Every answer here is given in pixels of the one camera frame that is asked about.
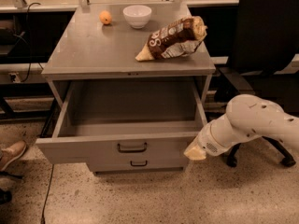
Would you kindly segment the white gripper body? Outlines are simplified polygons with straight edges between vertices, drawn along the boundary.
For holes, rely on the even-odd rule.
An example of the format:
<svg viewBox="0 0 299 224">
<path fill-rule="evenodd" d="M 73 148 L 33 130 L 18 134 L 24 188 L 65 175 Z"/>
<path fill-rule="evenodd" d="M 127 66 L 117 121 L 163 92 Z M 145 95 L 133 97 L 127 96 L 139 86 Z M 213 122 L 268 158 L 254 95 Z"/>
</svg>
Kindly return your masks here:
<svg viewBox="0 0 299 224">
<path fill-rule="evenodd" d="M 198 134 L 198 145 L 207 154 L 219 156 L 232 147 L 232 127 L 208 123 Z"/>
</svg>

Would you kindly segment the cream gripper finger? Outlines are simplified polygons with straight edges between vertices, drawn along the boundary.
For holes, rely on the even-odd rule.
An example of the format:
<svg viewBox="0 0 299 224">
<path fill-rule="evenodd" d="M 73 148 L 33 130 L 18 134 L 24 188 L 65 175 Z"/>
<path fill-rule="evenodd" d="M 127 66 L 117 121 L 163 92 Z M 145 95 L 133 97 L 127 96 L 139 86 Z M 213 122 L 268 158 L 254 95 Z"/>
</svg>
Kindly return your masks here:
<svg viewBox="0 0 299 224">
<path fill-rule="evenodd" d="M 200 147 L 197 138 L 194 138 L 187 146 L 184 155 L 191 161 L 202 161 L 206 158 L 206 152 Z"/>
</svg>

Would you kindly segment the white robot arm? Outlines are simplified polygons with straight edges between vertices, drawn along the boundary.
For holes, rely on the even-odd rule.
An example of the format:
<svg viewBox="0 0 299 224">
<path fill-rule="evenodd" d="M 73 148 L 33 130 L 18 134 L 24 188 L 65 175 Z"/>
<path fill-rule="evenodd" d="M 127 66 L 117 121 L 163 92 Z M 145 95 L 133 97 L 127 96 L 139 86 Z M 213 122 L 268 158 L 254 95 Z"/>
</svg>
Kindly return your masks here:
<svg viewBox="0 0 299 224">
<path fill-rule="evenodd" d="M 263 136 L 298 149 L 299 118 L 285 113 L 274 102 L 240 94 L 228 102 L 222 116 L 202 128 L 184 155 L 192 161 L 200 161 L 206 155 L 220 156 L 237 144 Z"/>
</svg>

